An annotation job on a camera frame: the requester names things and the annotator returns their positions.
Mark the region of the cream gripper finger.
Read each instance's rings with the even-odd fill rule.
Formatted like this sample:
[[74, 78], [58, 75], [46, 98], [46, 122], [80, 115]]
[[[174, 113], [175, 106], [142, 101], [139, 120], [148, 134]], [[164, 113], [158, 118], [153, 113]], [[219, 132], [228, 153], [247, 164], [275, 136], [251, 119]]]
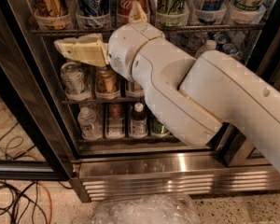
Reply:
[[134, 0], [129, 14], [129, 23], [147, 22], [147, 14], [142, 9], [141, 4]]
[[109, 64], [107, 58], [108, 46], [101, 34], [58, 39], [54, 41], [54, 46], [64, 58], [73, 61], [97, 67], [104, 67]]

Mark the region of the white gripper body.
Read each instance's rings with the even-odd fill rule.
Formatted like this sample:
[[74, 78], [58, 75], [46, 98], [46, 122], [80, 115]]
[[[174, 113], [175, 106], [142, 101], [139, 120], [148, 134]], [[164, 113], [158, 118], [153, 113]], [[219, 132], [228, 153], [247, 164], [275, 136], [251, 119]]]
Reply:
[[164, 38], [164, 33], [150, 23], [129, 23], [118, 28], [108, 41], [108, 60], [114, 71], [133, 80], [133, 61], [139, 50], [150, 40]]

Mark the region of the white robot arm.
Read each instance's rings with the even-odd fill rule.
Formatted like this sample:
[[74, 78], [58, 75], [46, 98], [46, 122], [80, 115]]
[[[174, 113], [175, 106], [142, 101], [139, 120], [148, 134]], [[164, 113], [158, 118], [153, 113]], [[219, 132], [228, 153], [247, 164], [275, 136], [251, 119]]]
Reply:
[[106, 43], [86, 35], [54, 45], [65, 58], [108, 64], [138, 83], [150, 111], [183, 143], [202, 147], [228, 122], [280, 173], [280, 92], [231, 56], [209, 50], [193, 58], [145, 14], [131, 17]]

